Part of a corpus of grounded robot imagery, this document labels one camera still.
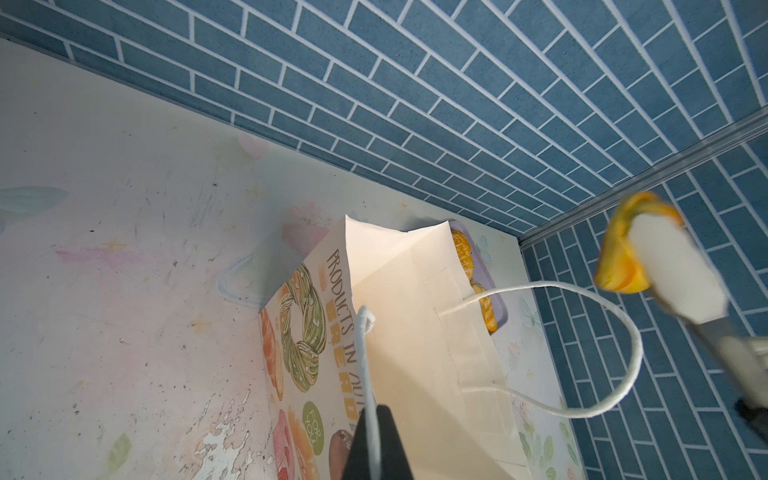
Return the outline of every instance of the paper bag handle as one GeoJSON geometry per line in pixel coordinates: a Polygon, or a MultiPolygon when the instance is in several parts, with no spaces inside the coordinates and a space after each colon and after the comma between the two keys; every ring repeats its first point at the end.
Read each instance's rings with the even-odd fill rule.
{"type": "Polygon", "coordinates": [[[368,353],[366,351],[366,333],[370,332],[376,318],[365,305],[360,307],[355,319],[355,351],[360,361],[360,383],[362,399],[365,402],[366,413],[366,445],[368,447],[368,469],[371,480],[380,480],[382,472],[382,441],[379,436],[379,419],[376,417],[376,397],[373,396],[371,375],[368,368],[368,353]]]}
{"type": "Polygon", "coordinates": [[[531,397],[525,395],[524,393],[520,393],[512,389],[505,389],[503,387],[494,387],[494,386],[471,387],[469,389],[464,389],[464,390],[476,391],[476,392],[484,391],[484,390],[506,392],[518,397],[519,399],[525,400],[526,402],[532,405],[537,406],[538,408],[544,410],[545,412],[549,412],[553,415],[557,415],[560,417],[565,417],[566,419],[589,419],[591,417],[605,413],[608,410],[614,408],[625,396],[627,396],[630,390],[632,390],[632,385],[634,384],[634,381],[637,379],[637,375],[640,373],[640,367],[643,361],[643,339],[640,335],[640,330],[637,329],[637,326],[634,324],[632,319],[621,309],[621,307],[619,307],[615,303],[609,300],[606,300],[605,298],[597,295],[596,293],[592,293],[589,290],[581,288],[580,286],[571,285],[570,283],[540,280],[538,282],[526,283],[524,285],[505,286],[502,288],[494,288],[494,289],[486,290],[485,292],[478,293],[477,295],[472,295],[466,298],[459,305],[454,306],[450,309],[444,310],[438,313],[438,315],[441,316],[441,315],[445,315],[446,313],[453,313],[457,310],[460,310],[461,308],[464,308],[467,305],[472,305],[474,302],[477,302],[481,298],[491,296],[495,293],[513,292],[515,290],[527,290],[529,288],[543,288],[545,286],[562,288],[563,290],[569,290],[571,292],[578,293],[579,295],[586,296],[587,298],[592,299],[597,303],[600,303],[606,309],[610,310],[627,327],[627,329],[629,330],[630,338],[631,338],[632,354],[630,357],[629,366],[627,368],[627,373],[624,374],[624,378],[621,379],[621,382],[616,387],[616,389],[613,392],[611,392],[607,397],[602,399],[600,402],[596,403],[591,407],[587,407],[586,409],[557,409],[555,407],[550,407],[549,405],[545,405],[539,402],[538,400],[534,400],[531,397]]]}

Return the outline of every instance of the white paper bag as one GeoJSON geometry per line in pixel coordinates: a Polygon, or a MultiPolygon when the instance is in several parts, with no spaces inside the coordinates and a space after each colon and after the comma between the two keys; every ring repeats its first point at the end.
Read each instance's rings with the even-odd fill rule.
{"type": "Polygon", "coordinates": [[[363,407],[355,311],[378,403],[394,415],[417,479],[530,478],[498,353],[448,223],[412,232],[348,217],[260,318],[281,479],[338,480],[363,407]]]}

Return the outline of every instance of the blue brick wall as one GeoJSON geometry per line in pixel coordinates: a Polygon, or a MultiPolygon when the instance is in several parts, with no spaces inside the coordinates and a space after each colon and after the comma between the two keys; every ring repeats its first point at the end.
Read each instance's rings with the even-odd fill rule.
{"type": "Polygon", "coordinates": [[[766,104],[764,0],[0,0],[0,32],[520,235],[766,104]]]}
{"type": "MultiPolygon", "coordinates": [[[[652,189],[683,214],[697,245],[723,275],[730,315],[745,336],[768,335],[768,134],[652,189]]],[[[523,251],[531,280],[597,291],[598,246],[613,208],[523,251]]],[[[645,357],[630,395],[605,415],[574,420],[595,478],[768,478],[768,445],[733,410],[738,394],[717,362],[647,292],[616,295],[643,336],[645,357]]],[[[627,330],[590,300],[535,290],[570,407],[604,398],[624,374],[627,330]]]]}

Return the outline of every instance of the scratched surface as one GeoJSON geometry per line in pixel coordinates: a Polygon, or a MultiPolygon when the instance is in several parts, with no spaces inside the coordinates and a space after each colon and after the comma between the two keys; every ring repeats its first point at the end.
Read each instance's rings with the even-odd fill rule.
{"type": "MultiPolygon", "coordinates": [[[[343,214],[452,215],[5,40],[0,64],[0,478],[275,478],[260,302],[343,214]]],[[[556,404],[546,347],[508,354],[523,297],[494,338],[556,404]]]]}

